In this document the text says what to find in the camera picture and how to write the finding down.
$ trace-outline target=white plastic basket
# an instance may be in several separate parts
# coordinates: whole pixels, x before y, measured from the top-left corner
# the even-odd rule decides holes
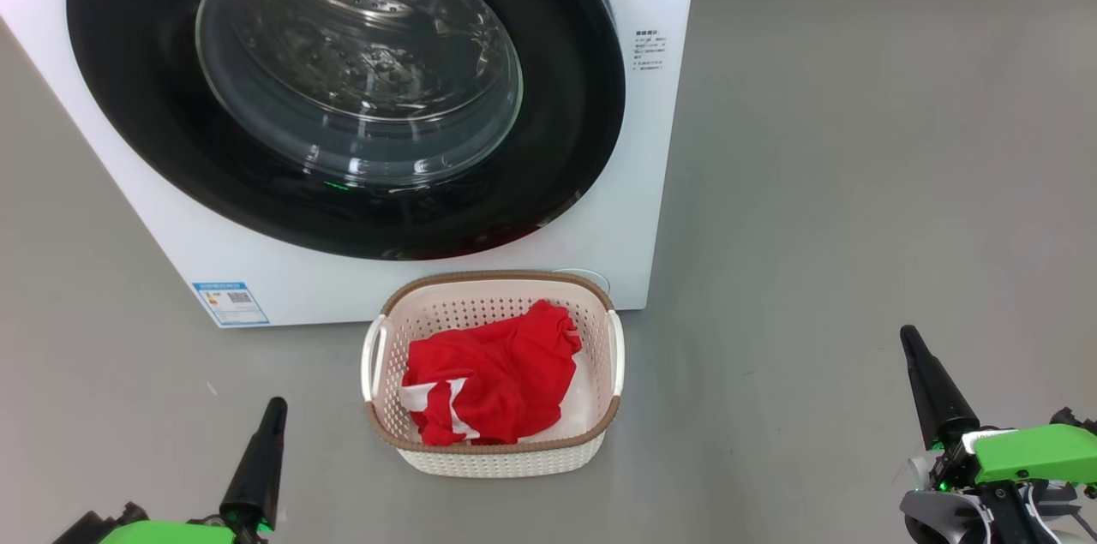
[[[561,421],[512,445],[425,445],[398,390],[408,344],[434,332],[522,315],[539,299],[564,306],[583,340]],[[393,295],[362,348],[362,396],[377,433],[417,469],[440,476],[506,478],[558,474],[598,452],[621,403],[624,332],[593,283],[552,272],[477,272],[416,281]]]

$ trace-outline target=washing machine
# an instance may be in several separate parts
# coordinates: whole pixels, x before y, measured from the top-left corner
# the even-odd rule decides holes
[[[239,327],[372,319],[411,280],[514,268],[645,306],[689,1],[0,14],[197,303]]]

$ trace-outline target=clothing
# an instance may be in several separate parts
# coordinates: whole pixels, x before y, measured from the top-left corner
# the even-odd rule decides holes
[[[412,342],[400,403],[423,443],[518,443],[559,420],[583,344],[563,307]]]

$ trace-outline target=energy label sticker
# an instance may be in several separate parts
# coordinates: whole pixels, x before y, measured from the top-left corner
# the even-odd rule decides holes
[[[265,326],[267,314],[244,283],[194,283],[210,313],[222,326]]]

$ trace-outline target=concrete floor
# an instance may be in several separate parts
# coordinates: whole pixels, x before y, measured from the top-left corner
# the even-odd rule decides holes
[[[215,512],[290,403],[279,542],[902,542],[916,322],[984,423],[1097,417],[1097,0],[694,0],[648,309],[583,471],[418,474],[361,325],[212,327],[0,37],[0,517]],[[1093,508],[1087,508],[1093,519]]]

